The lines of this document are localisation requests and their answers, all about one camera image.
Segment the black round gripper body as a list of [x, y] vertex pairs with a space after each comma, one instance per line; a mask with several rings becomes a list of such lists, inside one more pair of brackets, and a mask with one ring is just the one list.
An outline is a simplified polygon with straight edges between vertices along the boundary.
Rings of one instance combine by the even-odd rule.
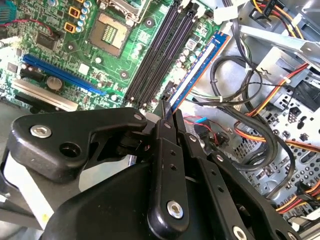
[[63, 203], [50, 218], [42, 240], [225, 240], [220, 224], [198, 200], [196, 183], [177, 164], [163, 164], [186, 183], [189, 226], [177, 236], [155, 235], [148, 224], [152, 165], [129, 167]]

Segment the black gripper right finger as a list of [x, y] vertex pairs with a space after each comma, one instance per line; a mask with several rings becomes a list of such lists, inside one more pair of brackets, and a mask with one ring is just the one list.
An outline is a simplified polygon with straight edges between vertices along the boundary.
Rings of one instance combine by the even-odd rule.
[[177, 135], [204, 188], [205, 214], [216, 240], [299, 240], [299, 234], [240, 174], [219, 150], [206, 156], [199, 140], [186, 131], [182, 112], [173, 118]]

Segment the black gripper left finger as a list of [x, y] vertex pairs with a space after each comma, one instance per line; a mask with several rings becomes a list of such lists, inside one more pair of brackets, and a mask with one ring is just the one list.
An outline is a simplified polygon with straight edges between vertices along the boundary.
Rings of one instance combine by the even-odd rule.
[[[1, 165], [45, 231], [69, 199], [138, 164], [152, 165], [147, 222], [153, 233], [190, 224], [185, 164], [170, 107], [155, 121], [131, 107], [26, 115], [12, 125]], [[177, 164], [174, 176], [163, 166]]]

